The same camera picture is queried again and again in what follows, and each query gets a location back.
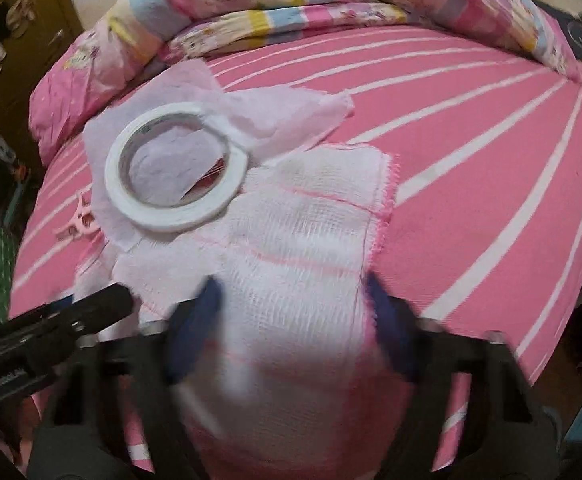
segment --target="white stripe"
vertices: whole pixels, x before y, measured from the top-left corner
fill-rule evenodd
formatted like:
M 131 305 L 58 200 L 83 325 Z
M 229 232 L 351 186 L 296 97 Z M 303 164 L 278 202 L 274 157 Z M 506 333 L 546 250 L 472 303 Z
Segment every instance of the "white stripe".
M 52 219 L 55 217 L 55 215 L 57 215 L 60 211 L 65 209 L 66 206 L 68 206 L 72 203 L 76 203 L 78 193 L 86 193 L 88 190 L 91 189 L 92 186 L 93 186 L 93 184 L 88 184 L 88 186 L 85 186 L 82 189 L 77 190 L 74 195 L 69 196 L 69 198 L 67 198 L 64 202 L 62 202 L 58 207 L 53 209 L 53 211 L 51 211 L 44 218 L 42 218 L 39 221 L 39 223 L 33 229 L 31 229 L 30 232 L 28 232 L 26 234 L 26 238 L 24 238 L 24 240 L 22 240 L 22 243 L 20 244 L 20 250 L 22 250 L 24 248 L 24 246 L 26 246 L 27 243 L 29 243 L 31 240 L 33 240 L 33 238 L 40 232 L 40 230 L 46 224 L 48 224 L 50 221 L 52 221 Z
M 412 81 L 415 79 L 422 79 L 424 77 L 430 77 L 432 75 L 437 75 L 440 73 L 453 72 L 454 70 L 464 70 L 467 68 L 480 68 L 483 66 L 494 66 L 494 65 L 508 65 L 521 61 L 521 58 L 509 59 L 507 61 L 473 61 L 471 63 L 460 63 L 457 65 L 441 66 L 438 68 L 431 68 L 429 70 L 423 70 L 422 72 L 415 72 L 412 74 L 400 75 L 396 77 L 390 77 L 387 79 L 380 79 L 380 81 L 373 81 L 371 83 L 366 83 L 364 85 L 356 86 L 354 88 L 348 89 L 348 92 L 352 95 L 362 94 L 364 92 L 369 92 L 370 90 L 377 90 L 378 88 L 384 88 L 385 86 L 391 86 L 399 83 L 404 83 L 405 81 Z
M 445 425 L 442 427 L 442 433 L 446 433 L 451 428 L 453 428 L 457 423 L 459 423 L 466 415 L 466 402 L 455 412 L 453 415 L 449 416 L 445 421 Z
M 244 52 L 231 52 L 231 53 L 227 54 L 226 56 L 221 57 L 220 59 L 215 60 L 215 62 L 213 62 L 213 63 L 208 63 L 208 65 L 211 66 L 211 67 L 217 66 L 220 63 L 224 63 L 225 61 L 233 60 L 233 59 L 235 59 L 237 57 L 242 57 L 245 54 L 248 54 L 250 52 L 254 52 L 254 50 L 245 50 Z
M 582 89 L 578 94 L 578 103 L 577 108 L 580 109 L 580 101 L 582 100 Z M 572 129 L 575 123 L 575 115 L 572 113 L 572 116 L 569 118 L 569 128 Z M 551 293 L 548 301 L 546 302 L 545 306 L 543 307 L 542 311 L 540 312 L 540 316 L 536 319 L 536 322 L 533 323 L 533 326 L 529 329 L 527 334 L 524 336 L 518 348 L 516 349 L 516 355 L 520 356 L 523 352 L 529 347 L 533 339 L 536 337 L 540 328 L 542 327 L 543 323 L 545 322 L 546 318 L 551 313 L 556 301 L 558 300 L 558 296 L 560 296 L 560 292 L 564 287 L 564 284 L 569 276 L 569 272 L 571 271 L 572 265 L 574 264 L 575 253 L 580 246 L 580 241 L 582 240 L 582 216 L 580 217 L 580 224 L 578 225 L 578 230 L 576 231 L 574 242 L 572 243 L 571 251 L 569 252 L 569 256 L 567 257 L 567 261 L 564 264 L 564 268 L 562 269 L 562 274 L 554 287 L 554 290 Z
M 76 147 L 80 145 L 80 137 L 75 137 L 73 140 L 70 140 L 64 145 L 64 150 L 61 153 L 58 153 L 56 157 L 53 159 L 52 164 L 56 164 L 69 155 L 69 153 L 73 153 Z
M 44 193 L 46 193 L 46 190 L 48 190 L 51 187 L 51 184 L 53 184 L 53 182 L 55 182 L 58 178 L 60 178 L 64 172 L 66 170 L 68 170 L 69 168 L 71 168 L 71 164 L 73 164 L 76 160 L 79 160 L 79 158 L 84 155 L 85 153 L 78 153 L 77 155 L 75 155 L 70 162 L 67 162 L 65 165 L 63 165 L 63 167 L 58 170 L 56 173 L 53 174 L 53 176 L 49 179 L 45 179 L 44 180 L 44 185 L 42 186 L 42 188 L 40 189 L 39 193 L 37 194 L 38 197 L 42 196 Z
M 511 249 L 518 236 L 529 223 L 531 217 L 538 209 L 540 202 L 545 196 L 545 192 L 558 169 L 562 156 L 566 150 L 578 112 L 582 103 L 582 88 L 578 92 L 578 99 L 567 121 L 564 131 L 553 153 L 549 156 L 545 167 L 540 173 L 538 180 L 532 187 L 529 195 L 522 203 L 516 214 L 511 218 L 498 237 L 492 242 L 487 250 L 460 276 L 456 282 L 447 288 L 443 294 L 437 298 L 422 313 L 422 317 L 442 320 L 451 314 L 466 298 L 471 295 L 475 288 L 482 283 L 488 274 L 494 270 L 504 255 Z
M 458 40 L 458 39 L 459 38 L 446 38 L 446 37 L 439 38 L 437 36 L 423 38 L 421 36 L 418 36 L 416 38 L 403 38 L 402 40 L 386 40 L 386 41 L 377 41 L 376 43 L 364 43 L 364 44 L 359 44 L 359 45 L 355 45 L 355 46 L 348 46 L 346 48 L 341 48 L 340 50 L 332 50 L 332 51 L 328 51 L 328 52 L 319 52 L 317 54 L 311 54 L 311 56 L 304 56 L 304 57 L 298 57 L 296 59 L 290 59 L 289 61 L 285 61 L 284 63 L 278 63 L 277 65 L 268 66 L 266 68 L 263 68 L 262 70 L 257 70 L 255 72 L 251 72 L 248 75 L 245 75 L 241 78 L 236 79 L 235 81 L 232 81 L 232 82 L 226 84 L 223 88 L 226 90 L 228 88 L 231 88 L 232 86 L 235 86 L 239 83 L 247 81 L 248 79 L 251 79 L 257 75 L 261 75 L 261 74 L 264 74 L 267 72 L 271 72 L 272 70 L 277 70 L 278 68 L 282 68 L 282 67 L 297 64 L 297 63 L 302 63 L 305 61 L 311 61 L 313 59 L 321 59 L 322 57 L 340 56 L 340 54 L 350 54 L 351 52 L 358 52 L 360 50 L 373 50 L 373 49 L 378 48 L 380 46 L 386 46 L 386 45 L 397 44 L 397 43 L 412 43 L 414 41 L 453 41 L 453 40 Z
M 530 383 L 534 383 L 535 382 L 535 380 L 534 380 L 535 374 L 537 374 L 537 373 L 539 373 L 539 372 L 542 371 L 542 369 L 545 367 L 546 362 L 549 361 L 549 357 L 550 357 L 549 352 L 547 352 L 545 355 L 542 356 L 542 359 L 540 359 L 540 362 L 538 363 L 538 366 L 536 366 L 534 368 L 534 370 L 529 374 L 529 381 L 530 381 Z
M 13 291 L 15 292 L 24 285 L 28 279 L 36 272 L 37 269 L 42 267 L 45 263 L 47 263 L 51 258 L 53 258 L 57 253 L 62 251 L 66 246 L 68 246 L 73 241 L 72 238 L 66 238 L 61 242 L 56 243 L 53 247 L 51 247 L 46 254 L 38 258 L 33 265 L 31 265 L 28 270 L 18 277 L 17 280 L 13 283 Z
M 71 182 L 71 180 L 73 180 L 76 175 L 78 175 L 79 173 L 84 171 L 86 168 L 88 168 L 88 162 L 85 162 L 84 164 L 82 164 L 77 170 L 73 171 L 73 173 L 71 173 L 68 177 L 66 177 L 63 181 L 61 181 L 61 183 L 59 183 L 55 188 L 53 188 L 53 190 L 49 191 L 49 193 L 47 195 L 43 196 L 42 203 L 44 203 L 46 200 L 51 198 L 55 193 L 57 193 L 60 189 L 62 189 L 67 183 Z
M 310 43 L 303 43 L 300 45 L 296 45 L 296 46 L 290 46 L 287 48 L 283 48 L 282 50 L 276 50 L 275 52 L 271 52 L 270 54 L 265 54 L 264 56 L 260 56 L 257 57 L 256 59 L 253 59 L 251 61 L 247 61 L 246 63 L 242 63 L 240 65 L 236 65 L 236 66 L 232 66 L 230 68 L 226 68 L 225 70 L 222 70 L 222 72 L 218 72 L 217 74 L 215 74 L 215 76 L 219 76 L 222 75 L 226 72 L 229 72 L 230 70 L 235 70 L 236 68 L 241 68 L 243 66 L 247 66 L 247 65 L 251 65 L 252 63 L 257 63 L 258 61 L 261 61 L 262 59 L 267 59 L 268 57 L 273 57 L 273 56 L 277 56 L 279 54 L 285 54 L 286 52 L 295 52 L 296 50 L 302 50 L 303 48 L 307 48 L 309 46 L 314 46 L 314 45 L 319 45 L 322 43 L 332 43 L 334 41 L 340 40 L 340 39 L 349 39 L 349 38 L 364 38 L 366 36 L 378 36 L 380 34 L 392 34 L 394 32 L 425 32 L 426 29 L 420 29 L 420 28 L 411 28 L 411 27 L 407 27 L 407 28 L 395 28 L 395 29 L 382 29 L 382 30 L 372 30 L 370 32 L 359 32 L 359 28 L 355 28 L 353 30 L 351 30 L 351 34 L 347 34 L 346 36 L 342 35 L 342 36 L 338 36 L 337 38 L 328 38 L 327 40 L 318 40 L 318 41 L 311 41 Z M 242 52 L 240 54 L 240 56 L 242 56 L 243 54 L 248 54 L 250 52 L 254 52 L 254 50 L 247 50 L 246 52 Z M 216 66 L 218 64 L 220 64 L 220 62 L 214 63 L 210 66 Z
M 313 81 L 314 79 L 318 79 L 319 77 L 326 77 L 330 75 L 335 75 L 340 72 L 345 72 L 347 70 L 354 70 L 356 68 L 360 68 L 362 66 L 368 66 L 376 63 L 382 63 L 385 61 L 391 61 L 394 59 L 404 59 L 408 57 L 419 57 L 419 56 L 436 56 L 437 54 L 456 54 L 462 52 L 492 52 L 493 49 L 491 48 L 443 48 L 441 50 L 417 50 L 416 52 L 407 52 L 406 54 L 398 54 L 397 56 L 388 56 L 388 57 L 379 57 L 378 59 L 370 59 L 367 61 L 360 61 L 357 63 L 350 63 L 347 65 L 337 66 L 335 68 L 330 68 L 328 70 L 322 70 L 322 72 L 316 72 L 313 75 L 303 77 L 302 79 L 298 79 L 296 81 L 292 81 L 290 83 L 285 83 L 289 86 L 293 85 L 300 85 L 309 81 Z
M 570 308 L 570 304 L 569 303 L 567 304 L 567 308 L 564 310 L 564 314 L 562 314 L 562 321 L 560 322 L 558 328 L 556 328 L 556 331 L 554 332 L 554 338 L 560 339 L 560 336 L 562 335 L 562 330 L 564 330 L 564 326 L 567 324 L 567 321 L 569 321 L 571 314 L 574 312 L 574 308 Z
M 135 444 L 135 446 L 129 446 L 129 457 L 131 460 L 149 460 L 149 449 L 146 444 Z
M 438 467 L 438 469 L 436 469 L 436 471 L 439 471 L 440 469 L 444 469 L 446 467 L 449 467 L 453 463 L 453 460 L 455 460 L 455 458 L 450 458 L 443 465 L 441 465 L 440 467 Z
M 511 64 L 513 62 L 518 61 L 518 58 L 510 60 L 510 61 L 504 61 L 504 62 L 481 62 L 481 66 L 484 66 L 484 64 Z M 452 66 L 452 67 L 446 67 L 447 72 L 449 70 L 454 70 L 457 69 L 459 67 L 459 65 L 456 66 Z M 425 70 L 425 72 L 418 72 L 413 74 L 414 76 L 420 76 L 420 77 L 427 77 L 429 75 L 430 70 Z M 367 130 L 366 132 L 362 132 L 361 134 L 359 134 L 359 136 L 354 137 L 351 140 L 348 140 L 347 144 L 357 144 L 358 142 L 370 142 L 371 140 L 377 139 L 378 137 L 383 136 L 384 134 L 386 134 L 387 132 L 390 132 L 391 130 L 394 130 L 395 128 L 398 128 L 399 126 L 404 126 L 405 124 L 423 119 L 424 117 L 428 117 L 430 115 L 436 114 L 442 110 L 446 110 L 446 108 L 452 108 L 454 106 L 457 106 L 459 104 L 462 104 L 466 101 L 469 101 L 470 99 L 473 99 L 474 97 L 478 97 L 482 94 L 486 94 L 487 92 L 490 92 L 491 90 L 495 90 L 497 88 L 505 88 L 507 86 L 513 85 L 515 83 L 518 83 L 520 81 L 524 81 L 525 79 L 530 78 L 531 76 L 537 75 L 539 73 L 543 73 L 543 72 L 549 72 L 548 68 L 542 67 L 539 68 L 537 70 L 532 70 L 530 72 L 525 72 L 519 75 L 515 75 L 515 76 L 511 76 L 507 79 L 503 79 L 501 81 L 498 81 L 496 83 L 489 83 L 487 85 L 475 88 L 471 91 L 465 92 L 464 94 L 460 94 L 460 95 L 456 95 L 452 98 L 449 99 L 445 99 L 444 101 L 441 101 L 439 103 L 436 103 L 434 105 L 430 105 L 427 106 L 425 108 L 421 108 L 420 110 L 415 110 L 414 112 L 408 113 L 407 115 L 404 115 L 402 117 L 398 117 L 396 119 L 393 119 L 391 121 L 389 121 L 388 123 L 385 124 L 380 124 L 380 126 L 376 126 L 375 128 L 371 128 L 370 130 Z
M 538 108 L 544 101 L 549 99 L 558 89 L 566 83 L 567 79 L 561 78 L 558 83 L 553 85 L 549 90 L 543 92 L 533 101 L 518 108 L 513 114 L 500 121 L 495 126 L 490 127 L 481 135 L 474 137 L 469 142 L 460 146 L 458 149 L 444 156 L 439 161 L 431 164 L 426 170 L 412 176 L 401 184 L 395 192 L 394 207 L 401 205 L 409 200 L 411 197 L 417 195 L 420 191 L 430 186 L 433 182 L 441 176 L 449 173 L 453 168 L 462 164 L 465 160 L 471 157 L 488 146 L 495 139 L 500 137 L 503 133 L 511 129 L 518 121 L 527 117 L 531 112 Z

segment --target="white tape roll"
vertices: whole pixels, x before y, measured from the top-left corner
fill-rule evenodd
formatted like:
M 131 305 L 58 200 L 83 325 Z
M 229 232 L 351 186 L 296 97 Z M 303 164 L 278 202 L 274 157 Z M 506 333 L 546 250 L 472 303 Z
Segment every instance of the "white tape roll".
M 154 127 L 170 120 L 184 121 L 216 135 L 226 143 L 228 154 L 225 155 L 223 174 L 202 197 L 183 205 L 156 206 L 142 202 L 132 192 L 129 167 L 137 149 L 159 135 L 151 135 Z M 238 193 L 249 158 L 229 139 L 242 137 L 244 134 L 224 116 L 207 112 L 196 103 L 174 103 L 154 108 L 129 123 L 111 146 L 104 166 L 106 192 L 124 216 L 145 229 L 161 233 L 190 229 L 216 216 Z

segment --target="folded blanket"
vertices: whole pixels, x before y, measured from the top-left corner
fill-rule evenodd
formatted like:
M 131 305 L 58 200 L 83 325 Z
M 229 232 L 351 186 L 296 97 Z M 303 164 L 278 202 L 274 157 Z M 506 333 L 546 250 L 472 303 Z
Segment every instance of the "folded blanket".
M 558 24 L 530 0 L 118 0 L 31 94 L 30 129 L 48 165 L 148 64 L 154 75 L 180 59 L 404 23 L 442 26 L 532 56 L 582 82 L 582 63 Z

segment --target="pink clip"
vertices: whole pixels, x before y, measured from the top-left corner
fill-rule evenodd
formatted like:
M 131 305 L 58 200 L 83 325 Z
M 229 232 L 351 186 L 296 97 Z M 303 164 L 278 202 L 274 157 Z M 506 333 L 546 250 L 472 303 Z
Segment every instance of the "pink clip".
M 53 231 L 60 240 L 68 237 L 73 238 L 73 240 L 79 240 L 84 235 L 92 235 L 100 230 L 100 226 L 96 223 L 95 217 L 91 212 L 90 201 L 86 200 L 81 192 L 77 194 L 77 199 L 78 207 L 71 220 L 61 229 Z

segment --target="cartoon-print bedding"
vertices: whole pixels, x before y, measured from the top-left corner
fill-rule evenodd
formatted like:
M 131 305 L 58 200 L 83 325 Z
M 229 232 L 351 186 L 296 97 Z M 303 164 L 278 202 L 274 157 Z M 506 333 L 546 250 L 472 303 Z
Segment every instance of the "cartoon-print bedding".
M 118 0 L 42 78 L 29 126 L 48 165 L 129 81 L 168 64 L 343 28 L 418 23 L 533 57 L 582 83 L 556 20 L 531 0 Z
M 454 332 L 503 331 L 535 381 L 582 282 L 582 85 L 484 44 L 408 26 L 332 32 L 210 66 L 228 91 L 349 88 L 355 114 L 328 140 L 370 142 L 401 163 L 376 268 L 390 293 Z M 75 194 L 89 188 L 77 137 L 50 165 L 28 224 L 12 316 L 70 292 L 77 265 L 101 249 L 53 235 L 71 217 Z M 191 429 L 215 478 L 353 480 L 377 467 L 405 388 L 379 374 L 349 395 L 353 431 L 324 443 L 328 461 L 293 465 L 292 474 L 251 453 L 241 435 Z M 439 465 L 452 456 L 462 407 L 460 397 L 450 407 Z M 136 458 L 146 456 L 136 426 L 129 441 Z M 293 443 L 279 444 L 293 453 Z

